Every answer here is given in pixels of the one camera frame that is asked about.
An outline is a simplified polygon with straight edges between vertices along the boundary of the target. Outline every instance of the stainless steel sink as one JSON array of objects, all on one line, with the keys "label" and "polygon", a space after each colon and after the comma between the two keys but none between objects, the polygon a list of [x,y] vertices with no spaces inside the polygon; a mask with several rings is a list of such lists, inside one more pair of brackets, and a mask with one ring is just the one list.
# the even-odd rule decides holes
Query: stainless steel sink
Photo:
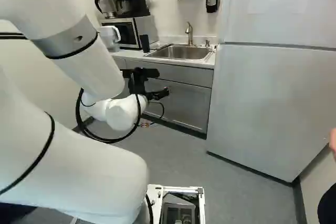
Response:
[{"label": "stainless steel sink", "polygon": [[204,46],[172,44],[163,49],[151,52],[145,56],[178,60],[205,60],[212,54],[212,52],[212,48],[206,48]]}]

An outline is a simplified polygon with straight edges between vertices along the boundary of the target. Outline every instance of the refrigerator door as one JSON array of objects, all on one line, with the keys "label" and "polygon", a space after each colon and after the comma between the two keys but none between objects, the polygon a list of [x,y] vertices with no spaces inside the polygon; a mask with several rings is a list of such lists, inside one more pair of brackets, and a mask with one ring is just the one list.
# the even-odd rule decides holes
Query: refrigerator door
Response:
[{"label": "refrigerator door", "polygon": [[220,45],[207,149],[292,182],[336,126],[336,52]]},{"label": "refrigerator door", "polygon": [[229,7],[219,36],[226,42],[336,47],[336,0],[224,0],[224,5]]}]

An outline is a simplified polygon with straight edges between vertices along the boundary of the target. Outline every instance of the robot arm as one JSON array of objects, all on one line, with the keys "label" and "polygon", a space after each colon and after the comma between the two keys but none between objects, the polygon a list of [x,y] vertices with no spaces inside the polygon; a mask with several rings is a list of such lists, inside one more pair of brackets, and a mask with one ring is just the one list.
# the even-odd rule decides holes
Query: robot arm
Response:
[{"label": "robot arm", "polygon": [[[0,5],[0,19],[11,21],[85,90],[82,103],[96,103],[87,111],[116,129],[133,125],[134,95],[111,100],[124,88],[122,73],[75,0]],[[139,96],[141,111],[147,95],[157,94]],[[142,158],[66,129],[27,101],[1,69],[0,109],[0,202],[54,208],[98,224],[133,223],[147,190]],[[132,112],[123,123],[107,120],[125,111]]]}]

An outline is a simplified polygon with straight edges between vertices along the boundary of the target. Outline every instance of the countertop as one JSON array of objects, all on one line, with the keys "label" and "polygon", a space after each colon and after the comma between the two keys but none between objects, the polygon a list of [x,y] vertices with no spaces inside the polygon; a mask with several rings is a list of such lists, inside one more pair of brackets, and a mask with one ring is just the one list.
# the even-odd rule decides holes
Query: countertop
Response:
[{"label": "countertop", "polygon": [[118,52],[111,52],[111,56],[119,59],[130,59],[146,62],[156,62],[170,65],[179,65],[187,67],[197,67],[197,68],[215,68],[216,53],[212,54],[207,60],[175,60],[175,59],[164,59],[164,58],[153,58],[145,57],[146,53],[142,50],[127,50],[121,49]]}]

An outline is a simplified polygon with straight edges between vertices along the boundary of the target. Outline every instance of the person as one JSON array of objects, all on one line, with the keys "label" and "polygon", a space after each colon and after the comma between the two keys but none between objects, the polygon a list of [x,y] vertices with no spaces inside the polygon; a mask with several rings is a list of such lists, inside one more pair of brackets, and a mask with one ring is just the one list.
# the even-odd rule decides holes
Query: person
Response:
[{"label": "person", "polygon": [[[329,147],[336,159],[336,128],[331,130]],[[317,214],[320,224],[336,224],[336,184],[322,196]]]}]

